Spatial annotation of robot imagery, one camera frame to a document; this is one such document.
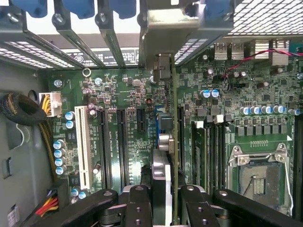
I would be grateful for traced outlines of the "black RAM slot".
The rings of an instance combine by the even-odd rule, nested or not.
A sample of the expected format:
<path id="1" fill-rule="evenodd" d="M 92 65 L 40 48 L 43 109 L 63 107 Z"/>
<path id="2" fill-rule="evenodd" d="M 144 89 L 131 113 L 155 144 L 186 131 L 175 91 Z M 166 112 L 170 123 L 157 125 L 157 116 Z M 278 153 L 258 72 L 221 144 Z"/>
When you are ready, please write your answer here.
<path id="1" fill-rule="evenodd" d="M 218 188 L 223 189 L 225 187 L 225 166 L 226 166 L 226 153 L 225 153 L 225 122 L 224 116 L 218 115 L 217 129 L 218 129 Z"/>
<path id="2" fill-rule="evenodd" d="M 208 125 L 208 180 L 212 194 L 216 188 L 216 125 L 213 122 Z"/>

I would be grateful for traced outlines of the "long black expansion slot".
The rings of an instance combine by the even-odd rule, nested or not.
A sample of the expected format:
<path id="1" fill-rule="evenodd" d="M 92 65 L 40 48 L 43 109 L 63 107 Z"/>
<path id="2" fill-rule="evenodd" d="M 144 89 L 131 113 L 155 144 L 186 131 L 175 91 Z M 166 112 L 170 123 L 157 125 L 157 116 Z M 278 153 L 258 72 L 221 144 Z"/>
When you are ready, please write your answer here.
<path id="1" fill-rule="evenodd" d="M 101 178 L 102 188 L 112 187 L 111 176 L 111 160 L 110 160 L 110 147 L 109 147 L 109 132 L 107 113 L 105 110 L 97 111 L 98 120 L 98 137 L 100 148 L 100 163 L 101 163 Z"/>
<path id="2" fill-rule="evenodd" d="M 184 107 L 178 107 L 178 148 L 180 169 L 185 170 L 185 153 L 184 153 Z"/>
<path id="3" fill-rule="evenodd" d="M 128 135 L 127 135 L 127 118 L 125 109 L 117 109 L 117 129 L 118 129 L 118 149 L 121 173 L 121 186 L 125 187 L 130 184 L 129 180 L 129 156 L 128 156 Z"/>

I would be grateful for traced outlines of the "CPU socket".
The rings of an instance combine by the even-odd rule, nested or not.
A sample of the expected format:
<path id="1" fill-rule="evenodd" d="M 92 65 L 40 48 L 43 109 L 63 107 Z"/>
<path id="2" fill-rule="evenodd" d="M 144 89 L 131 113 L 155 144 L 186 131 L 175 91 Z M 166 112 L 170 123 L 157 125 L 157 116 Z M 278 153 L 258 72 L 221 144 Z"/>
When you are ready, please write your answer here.
<path id="1" fill-rule="evenodd" d="M 248 199 L 293 215 L 294 201 L 290 179 L 290 154 L 285 143 L 276 149 L 244 151 L 231 148 L 226 170 L 226 188 Z"/>

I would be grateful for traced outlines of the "white PCI expansion slot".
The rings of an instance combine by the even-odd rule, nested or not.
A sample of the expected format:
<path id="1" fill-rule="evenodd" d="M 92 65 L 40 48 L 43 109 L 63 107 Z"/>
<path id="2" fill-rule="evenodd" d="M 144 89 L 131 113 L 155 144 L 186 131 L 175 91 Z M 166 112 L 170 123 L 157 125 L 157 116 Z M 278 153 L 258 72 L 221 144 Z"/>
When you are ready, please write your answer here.
<path id="1" fill-rule="evenodd" d="M 87 106 L 74 107 L 77 151 L 80 173 L 80 187 L 90 190 L 92 187 L 92 160 Z"/>

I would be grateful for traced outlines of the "short black expansion slot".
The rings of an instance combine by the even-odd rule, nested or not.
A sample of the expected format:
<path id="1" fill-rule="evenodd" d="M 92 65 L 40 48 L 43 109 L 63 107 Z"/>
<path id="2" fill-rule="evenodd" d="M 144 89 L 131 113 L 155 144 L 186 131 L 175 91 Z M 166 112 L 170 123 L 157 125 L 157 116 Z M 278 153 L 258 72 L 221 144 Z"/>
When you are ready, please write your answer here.
<path id="1" fill-rule="evenodd" d="M 137 119 L 138 132 L 145 132 L 146 131 L 145 109 L 143 109 L 143 108 L 136 109 L 136 119 Z"/>

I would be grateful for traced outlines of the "blue expansion slot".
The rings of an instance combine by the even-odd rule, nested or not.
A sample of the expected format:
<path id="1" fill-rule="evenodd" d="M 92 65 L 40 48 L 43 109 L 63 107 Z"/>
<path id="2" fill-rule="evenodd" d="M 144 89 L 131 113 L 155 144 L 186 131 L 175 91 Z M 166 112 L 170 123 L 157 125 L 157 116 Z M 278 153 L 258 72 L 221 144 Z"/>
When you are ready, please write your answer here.
<path id="1" fill-rule="evenodd" d="M 155 117 L 156 117 L 156 130 L 157 134 L 162 133 L 162 123 L 161 120 L 167 115 L 165 107 L 164 106 L 155 106 Z"/>

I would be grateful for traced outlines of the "green motherboard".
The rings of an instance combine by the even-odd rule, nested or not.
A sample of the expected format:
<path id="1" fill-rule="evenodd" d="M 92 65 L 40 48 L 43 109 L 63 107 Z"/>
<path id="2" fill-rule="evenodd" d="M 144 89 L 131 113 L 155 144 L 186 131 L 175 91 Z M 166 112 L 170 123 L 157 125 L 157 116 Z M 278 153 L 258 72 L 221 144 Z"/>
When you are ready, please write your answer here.
<path id="1" fill-rule="evenodd" d="M 214 47 L 176 69 L 178 107 L 184 107 L 185 170 L 179 184 L 194 184 L 209 193 L 208 128 L 216 125 L 216 188 L 218 188 L 218 115 L 225 122 L 225 187 L 231 148 L 262 151 L 285 143 L 290 154 L 294 201 L 292 217 L 303 221 L 303 43 L 289 42 L 288 65 L 255 60 L 244 46 L 241 60 L 214 59 Z M 111 189 L 121 192 L 117 109 L 127 118 L 130 185 L 150 186 L 152 152 L 158 145 L 155 106 L 169 104 L 168 88 L 143 69 L 59 71 L 49 80 L 51 92 L 61 93 L 62 115 L 54 117 L 53 156 L 58 178 L 64 179 L 65 200 L 76 203 L 102 190 L 97 111 L 107 113 Z M 87 106 L 92 160 L 92 187 L 80 187 L 74 107 Z M 138 132 L 136 109 L 145 109 L 146 131 Z"/>

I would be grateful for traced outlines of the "open black PC case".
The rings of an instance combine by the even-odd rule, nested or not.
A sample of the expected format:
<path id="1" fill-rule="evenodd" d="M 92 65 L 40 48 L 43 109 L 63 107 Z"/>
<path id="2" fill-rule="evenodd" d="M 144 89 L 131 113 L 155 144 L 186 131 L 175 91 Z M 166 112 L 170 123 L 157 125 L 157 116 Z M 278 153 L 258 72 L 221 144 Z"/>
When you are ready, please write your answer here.
<path id="1" fill-rule="evenodd" d="M 79 19 L 63 6 L 62 0 L 47 0 L 45 17 L 34 18 L 26 12 L 28 30 L 83 65 L 81 69 L 58 69 L 38 57 L 25 38 L 21 9 L 11 0 L 0 0 L 0 227 L 30 227 L 39 218 L 75 204 L 64 199 L 65 180 L 58 178 L 54 165 L 53 117 L 47 117 L 40 107 L 39 93 L 51 92 L 48 80 L 59 71 L 143 69 L 153 76 L 140 48 L 146 10 L 183 9 L 186 16 L 199 19 L 199 26 L 175 54 L 176 69 L 194 61 L 215 43 L 244 43 L 251 52 L 256 40 L 303 43 L 303 0 L 231 0 L 231 5 L 232 12 L 224 18 L 206 20 L 205 0 L 136 0 L 136 15 L 120 19 L 109 8 L 109 0 L 94 0 L 95 15 Z M 95 22 L 98 12 L 110 11 L 124 68 L 118 67 Z M 57 32 L 52 23 L 55 12 L 70 13 L 72 30 L 105 67 L 94 64 Z M 180 185 L 178 179 L 178 224 L 168 227 L 189 227 L 180 221 L 179 190 L 184 185 L 188 184 Z"/>

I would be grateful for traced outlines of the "white power connector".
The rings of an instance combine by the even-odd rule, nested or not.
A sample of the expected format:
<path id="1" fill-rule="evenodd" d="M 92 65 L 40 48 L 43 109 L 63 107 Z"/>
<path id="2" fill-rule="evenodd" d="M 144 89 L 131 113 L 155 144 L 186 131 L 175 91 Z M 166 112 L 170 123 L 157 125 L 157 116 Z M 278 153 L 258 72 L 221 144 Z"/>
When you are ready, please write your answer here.
<path id="1" fill-rule="evenodd" d="M 47 117 L 60 117 L 62 115 L 61 93 L 39 93 L 39 104 Z"/>

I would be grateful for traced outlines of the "silver USB port block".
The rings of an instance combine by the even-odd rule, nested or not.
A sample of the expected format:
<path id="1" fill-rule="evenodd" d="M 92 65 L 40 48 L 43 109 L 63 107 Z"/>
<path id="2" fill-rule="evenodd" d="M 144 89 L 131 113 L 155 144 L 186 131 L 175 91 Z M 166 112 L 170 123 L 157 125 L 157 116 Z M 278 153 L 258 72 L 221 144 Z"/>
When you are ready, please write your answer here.
<path id="1" fill-rule="evenodd" d="M 215 43 L 214 59 L 219 61 L 244 58 L 244 43 Z"/>

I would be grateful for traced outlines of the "metal expansion slot blank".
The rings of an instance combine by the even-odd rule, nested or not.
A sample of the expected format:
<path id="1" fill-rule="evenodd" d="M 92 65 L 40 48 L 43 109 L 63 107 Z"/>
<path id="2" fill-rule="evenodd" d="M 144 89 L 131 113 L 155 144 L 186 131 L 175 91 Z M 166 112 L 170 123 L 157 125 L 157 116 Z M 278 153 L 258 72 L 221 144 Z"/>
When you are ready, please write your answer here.
<path id="1" fill-rule="evenodd" d="M 113 12 L 98 12 L 95 16 L 95 22 L 99 28 L 103 40 L 111 51 L 118 67 L 124 68 L 126 64 L 122 55 L 122 51 L 120 49 L 116 33 L 114 31 Z"/>
<path id="2" fill-rule="evenodd" d="M 58 69 L 81 69 L 82 64 L 61 51 L 55 45 L 41 38 L 40 36 L 29 31 L 27 28 L 26 12 L 21 10 L 22 30 L 25 38 L 34 46 L 34 51 L 38 53 L 38 57 L 53 64 Z"/>
<path id="3" fill-rule="evenodd" d="M 72 30 L 70 13 L 55 12 L 52 16 L 52 23 L 57 32 L 63 36 L 70 44 L 78 50 L 86 54 L 94 64 L 103 68 L 105 64 L 100 58 L 91 50 L 91 48 Z"/>

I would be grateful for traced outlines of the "silver rear port block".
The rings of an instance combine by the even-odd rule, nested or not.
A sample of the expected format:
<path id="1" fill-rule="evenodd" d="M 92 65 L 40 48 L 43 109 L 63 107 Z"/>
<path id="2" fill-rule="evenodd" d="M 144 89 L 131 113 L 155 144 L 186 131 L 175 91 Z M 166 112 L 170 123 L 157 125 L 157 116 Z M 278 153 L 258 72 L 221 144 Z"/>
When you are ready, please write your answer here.
<path id="1" fill-rule="evenodd" d="M 262 52 L 254 57 L 255 60 L 269 60 L 272 66 L 288 65 L 289 56 L 286 52 L 289 51 L 288 40 L 256 40 L 254 52 Z"/>

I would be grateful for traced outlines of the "blue slot retainer clip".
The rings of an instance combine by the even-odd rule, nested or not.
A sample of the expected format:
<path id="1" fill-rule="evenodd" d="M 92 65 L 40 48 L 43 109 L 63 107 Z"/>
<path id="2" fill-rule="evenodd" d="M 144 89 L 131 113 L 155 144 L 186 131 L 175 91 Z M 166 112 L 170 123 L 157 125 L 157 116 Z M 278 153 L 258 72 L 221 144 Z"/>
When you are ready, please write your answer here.
<path id="1" fill-rule="evenodd" d="M 136 0 L 109 0 L 109 8 L 116 12 L 120 19 L 129 19 L 136 15 Z"/>
<path id="2" fill-rule="evenodd" d="M 231 0 L 205 0 L 205 19 L 224 18 L 232 12 Z"/>
<path id="3" fill-rule="evenodd" d="M 11 3 L 34 18 L 43 18 L 48 13 L 47 0 L 11 0 Z"/>
<path id="4" fill-rule="evenodd" d="M 95 15 L 94 0 L 62 0 L 62 3 L 79 19 L 87 19 Z"/>

